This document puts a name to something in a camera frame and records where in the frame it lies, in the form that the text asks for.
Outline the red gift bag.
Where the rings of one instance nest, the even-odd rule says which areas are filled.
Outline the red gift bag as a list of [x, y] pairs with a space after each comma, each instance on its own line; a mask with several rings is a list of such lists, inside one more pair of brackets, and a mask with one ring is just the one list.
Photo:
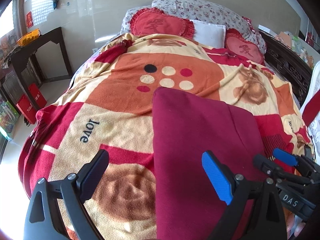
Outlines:
[[35, 83], [32, 83], [28, 88], [34, 100], [37, 102], [37, 105], [40, 108], [44, 108], [47, 104], [47, 101], [38, 89], [37, 85]]
[[23, 94], [16, 103], [17, 108], [30, 124], [36, 122], [36, 109], [33, 107], [29, 99]]

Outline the red orange patterned blanket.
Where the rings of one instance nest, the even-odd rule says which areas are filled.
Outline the red orange patterned blanket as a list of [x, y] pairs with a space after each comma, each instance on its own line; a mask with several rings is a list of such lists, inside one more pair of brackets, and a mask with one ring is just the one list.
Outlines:
[[262, 181], [255, 155], [313, 149], [290, 83], [174, 35], [119, 36], [36, 118], [18, 162], [26, 194], [106, 150], [108, 168], [85, 202], [106, 239], [206, 239], [226, 208], [202, 167], [207, 150]]

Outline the dark wooden side table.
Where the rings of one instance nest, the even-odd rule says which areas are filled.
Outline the dark wooden side table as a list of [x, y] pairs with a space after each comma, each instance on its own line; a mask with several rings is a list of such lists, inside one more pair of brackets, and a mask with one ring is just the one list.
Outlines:
[[16, 75], [17, 82], [23, 91], [23, 93], [27, 96], [29, 101], [31, 102], [31, 105], [35, 108], [36, 111], [41, 109], [41, 107], [38, 105], [38, 103], [35, 101], [33, 96], [31, 95], [28, 85], [25, 83], [24, 78], [22, 76], [22, 72], [27, 67], [27, 63], [31, 55], [37, 52], [39, 48], [47, 44], [48, 42], [53, 42], [54, 44], [58, 44], [60, 46], [62, 58], [67, 70], [67, 75], [63, 76], [57, 76], [52, 79], [44, 79], [42, 83], [44, 82], [53, 82], [53, 81], [60, 81], [65, 79], [70, 79], [74, 72], [71, 67], [71, 63], [67, 54], [67, 49], [65, 45], [65, 41], [63, 38], [63, 31], [62, 27], [57, 27], [43, 35], [40, 35], [36, 40], [32, 41], [26, 46], [20, 46], [14, 49], [13, 53], [9, 55], [9, 64], [12, 65], [11, 68], [8, 68], [8, 71], [6, 74], [1, 74], [1, 87], [3, 86], [3, 83], [5, 81], [5, 76], [13, 72]]

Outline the red heart pillow right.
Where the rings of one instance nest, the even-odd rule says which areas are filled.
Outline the red heart pillow right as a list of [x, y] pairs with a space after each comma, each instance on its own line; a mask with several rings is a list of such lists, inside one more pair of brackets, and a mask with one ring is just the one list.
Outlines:
[[264, 56], [258, 46], [243, 38], [236, 29], [226, 30], [225, 48], [253, 62], [264, 64]]

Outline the red heart pillow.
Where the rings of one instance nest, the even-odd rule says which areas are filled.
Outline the red heart pillow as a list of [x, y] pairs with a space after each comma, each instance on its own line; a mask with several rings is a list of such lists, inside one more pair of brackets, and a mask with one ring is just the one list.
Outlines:
[[264, 64], [264, 56], [258, 46], [243, 38], [236, 29], [226, 30], [225, 48], [253, 62]]
[[195, 27], [189, 19], [166, 14], [158, 8], [142, 8], [130, 20], [133, 35], [167, 34], [193, 38]]

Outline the white pillow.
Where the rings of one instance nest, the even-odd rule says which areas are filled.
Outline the white pillow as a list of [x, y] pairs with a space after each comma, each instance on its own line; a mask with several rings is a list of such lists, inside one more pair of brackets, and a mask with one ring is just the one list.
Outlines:
[[225, 25], [211, 24], [198, 20], [191, 21], [193, 22], [195, 28], [193, 40], [217, 49], [225, 47]]

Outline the orange basket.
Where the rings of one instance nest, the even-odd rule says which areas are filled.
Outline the orange basket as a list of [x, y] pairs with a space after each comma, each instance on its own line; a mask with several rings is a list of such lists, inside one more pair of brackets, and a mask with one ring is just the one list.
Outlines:
[[41, 32], [39, 29], [35, 29], [27, 34], [25, 34], [24, 36], [22, 36], [18, 41], [17, 44], [19, 46], [26, 46], [28, 44], [30, 44], [31, 42], [35, 41], [36, 39], [39, 38], [39, 36], [41, 35]]

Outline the floral pillow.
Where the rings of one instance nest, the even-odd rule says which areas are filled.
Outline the floral pillow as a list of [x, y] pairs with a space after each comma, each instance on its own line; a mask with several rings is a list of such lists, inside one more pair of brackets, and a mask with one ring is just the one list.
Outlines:
[[262, 54], [266, 53], [266, 42], [260, 33], [253, 28], [249, 18], [240, 16], [223, 5], [205, 0], [153, 0], [151, 5], [131, 8], [123, 18], [120, 33], [130, 32], [130, 21], [137, 11], [153, 7], [180, 18], [225, 25], [227, 29], [236, 29], [245, 40], [256, 44]]

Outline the red heart pillow left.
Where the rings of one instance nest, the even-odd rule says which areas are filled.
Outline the red heart pillow left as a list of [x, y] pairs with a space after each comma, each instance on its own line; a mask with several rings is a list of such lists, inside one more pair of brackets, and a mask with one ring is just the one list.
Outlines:
[[142, 8], [130, 20], [133, 35], [167, 34], [193, 38], [195, 27], [189, 19], [166, 14], [158, 8]]

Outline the dark wooden bed frame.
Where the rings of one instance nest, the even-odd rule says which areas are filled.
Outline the dark wooden bed frame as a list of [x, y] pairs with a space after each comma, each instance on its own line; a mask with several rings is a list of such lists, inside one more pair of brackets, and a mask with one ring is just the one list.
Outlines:
[[266, 43], [265, 61], [291, 83], [293, 93], [302, 105], [310, 88], [312, 69], [273, 36], [262, 30], [259, 33]]

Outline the red wall sticker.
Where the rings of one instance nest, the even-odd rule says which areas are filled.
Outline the red wall sticker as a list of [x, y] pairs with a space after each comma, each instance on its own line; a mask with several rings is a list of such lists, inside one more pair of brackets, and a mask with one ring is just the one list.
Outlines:
[[27, 28], [30, 29], [34, 25], [31, 11], [26, 14], [25, 20]]

